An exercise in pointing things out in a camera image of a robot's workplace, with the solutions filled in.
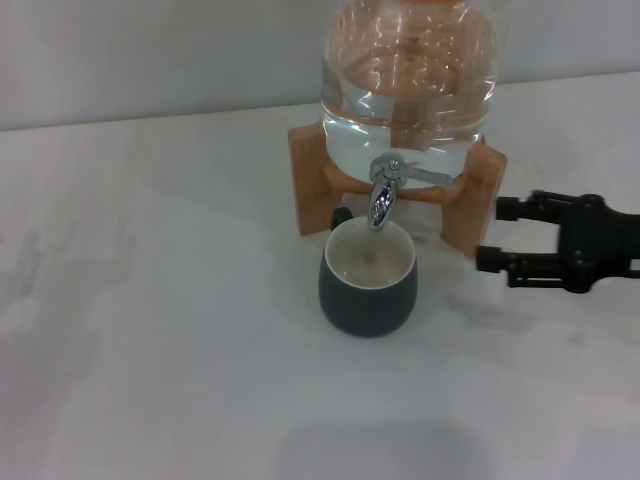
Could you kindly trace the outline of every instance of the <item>white table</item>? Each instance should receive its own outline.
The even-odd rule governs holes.
[[[638,212],[638,90],[499,88],[502,193]],[[286,140],[318,113],[0,134],[0,478],[640,478],[639,282],[509,290],[438,243],[437,208],[405,204],[411,320],[375,341],[326,322],[326,234],[298,236]],[[532,222],[487,239],[554,243]]]

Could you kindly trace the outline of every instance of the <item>dark gray mug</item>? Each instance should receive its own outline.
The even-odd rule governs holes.
[[[333,214],[320,265],[320,305],[333,325],[381,337],[404,324],[416,303],[418,266],[409,234],[389,222],[372,232],[346,208]]]

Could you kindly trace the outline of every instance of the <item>water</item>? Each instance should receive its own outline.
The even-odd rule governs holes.
[[[347,7],[323,63],[329,155],[364,181],[371,161],[390,151],[412,166],[458,176],[481,138],[496,58],[489,22],[464,3],[361,0]]]
[[[347,282],[365,288],[386,287],[401,280],[414,259],[388,230],[383,233],[363,230],[336,242],[329,254],[334,271]]]

